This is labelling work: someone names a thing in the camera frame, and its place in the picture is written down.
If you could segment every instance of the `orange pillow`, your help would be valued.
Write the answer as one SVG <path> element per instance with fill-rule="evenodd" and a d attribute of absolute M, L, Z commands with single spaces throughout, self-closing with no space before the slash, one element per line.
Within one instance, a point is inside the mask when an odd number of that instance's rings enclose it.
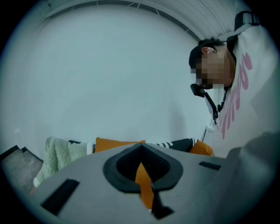
<path fill-rule="evenodd" d="M 112 149 L 118 146 L 123 146 L 123 145 L 129 145 L 129 144 L 135 144 L 135 143 L 146 143 L 146 141 L 140 141 L 140 142 L 120 142 L 120 141 L 115 141 L 115 140 L 110 140 L 110 139 L 104 139 L 104 138 L 96 138 L 96 146 L 95 146 L 95 153 L 96 152 L 101 152 L 105 151 L 108 149 Z"/>
<path fill-rule="evenodd" d="M 204 142 L 197 140 L 194 147 L 192 147 L 190 153 L 206 155 L 206 156 L 213 156 L 213 149 L 206 145 Z"/>

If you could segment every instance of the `orange tab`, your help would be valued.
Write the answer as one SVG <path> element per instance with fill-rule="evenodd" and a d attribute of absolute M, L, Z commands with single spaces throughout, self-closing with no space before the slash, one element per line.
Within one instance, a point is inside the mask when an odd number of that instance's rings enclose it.
<path fill-rule="evenodd" d="M 95 142 L 96 142 L 96 146 L 95 146 L 94 153 L 105 151 L 119 146 L 129 145 L 129 144 L 146 143 L 146 141 L 144 140 L 140 142 L 120 142 L 120 141 L 115 141 L 110 139 L 103 139 L 99 137 L 95 139 Z"/>
<path fill-rule="evenodd" d="M 147 209 L 152 209 L 154 195 L 151 185 L 151 179 L 142 163 L 140 163 L 137 169 L 135 183 L 140 185 L 140 196 L 144 205 L 147 207 Z"/>

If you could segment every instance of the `orange cushion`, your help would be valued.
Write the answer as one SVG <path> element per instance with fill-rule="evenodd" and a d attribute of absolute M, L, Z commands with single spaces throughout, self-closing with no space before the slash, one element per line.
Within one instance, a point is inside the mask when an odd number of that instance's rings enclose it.
<path fill-rule="evenodd" d="M 190 153 L 213 156 L 213 149 L 204 142 L 197 140 L 197 143 L 192 147 Z"/>
<path fill-rule="evenodd" d="M 120 142 L 109 139 L 102 139 L 98 137 L 96 138 L 96 146 L 94 153 L 135 143 L 146 143 L 146 141 L 143 140 L 140 142 Z M 140 185 L 140 197 L 142 202 L 147 207 L 147 209 L 152 209 L 154 195 L 151 186 L 151 179 L 142 163 L 140 163 L 137 169 L 135 183 Z"/>
<path fill-rule="evenodd" d="M 140 141 L 140 142 L 120 142 L 110 139 L 103 139 L 103 138 L 96 138 L 96 146 L 95 146 L 95 153 L 101 152 L 107 149 L 112 149 L 115 147 L 123 146 L 123 145 L 129 145 L 129 144 L 135 144 L 135 143 L 146 143 L 146 141 Z"/>

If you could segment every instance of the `light green blanket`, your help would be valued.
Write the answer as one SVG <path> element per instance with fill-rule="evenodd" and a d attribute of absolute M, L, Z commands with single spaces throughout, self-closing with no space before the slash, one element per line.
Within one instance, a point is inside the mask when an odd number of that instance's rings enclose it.
<path fill-rule="evenodd" d="M 92 154 L 92 146 L 92 143 L 71 144 L 63 139 L 49 137 L 45 142 L 43 166 L 34 178 L 34 186 L 39 186 L 44 180 L 74 160 Z"/>

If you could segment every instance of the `pink lettering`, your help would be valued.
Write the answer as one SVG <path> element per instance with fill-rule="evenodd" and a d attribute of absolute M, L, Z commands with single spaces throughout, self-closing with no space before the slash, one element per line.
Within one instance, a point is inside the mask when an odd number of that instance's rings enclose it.
<path fill-rule="evenodd" d="M 239 69 L 239 76 L 241 76 L 242 87 L 246 90 L 246 89 L 248 89 L 248 85 L 249 85 L 247 72 L 244 69 L 243 63 L 242 63 L 242 66 L 240 66 L 240 67 L 242 67 L 242 72 L 240 72 L 240 69 Z"/>
<path fill-rule="evenodd" d="M 236 110 L 239 110 L 240 108 L 240 87 L 241 87 L 241 81 L 240 81 L 240 77 L 238 76 L 237 78 L 237 87 L 236 87 Z"/>
<path fill-rule="evenodd" d="M 241 86 L 244 90 L 247 90 L 249 87 L 249 79 L 245 67 L 248 70 L 252 69 L 252 62 L 248 53 L 242 55 L 242 64 L 239 64 L 237 84 L 230 91 L 228 95 L 229 99 L 224 102 L 224 108 L 219 116 L 219 123 L 217 125 L 217 128 L 218 131 L 221 131 L 223 139 L 225 138 L 226 130 L 229 130 L 231 126 L 231 120 L 232 122 L 234 122 L 235 120 L 235 106 L 236 110 L 240 109 Z"/>
<path fill-rule="evenodd" d="M 245 56 L 243 54 L 243 62 L 248 70 L 251 70 L 253 68 L 251 58 L 248 53 L 246 53 Z"/>
<path fill-rule="evenodd" d="M 235 121 L 235 105 L 233 104 L 231 107 L 231 115 L 232 115 L 232 122 Z"/>
<path fill-rule="evenodd" d="M 223 119 L 223 124 L 222 124 L 222 137 L 223 137 L 223 139 L 224 139 L 224 136 L 226 134 L 227 116 L 228 116 L 228 112 L 225 113 L 224 119 Z"/>
<path fill-rule="evenodd" d="M 227 130 L 229 129 L 230 126 L 231 126 L 231 107 L 228 109 L 228 113 L 227 113 Z"/>

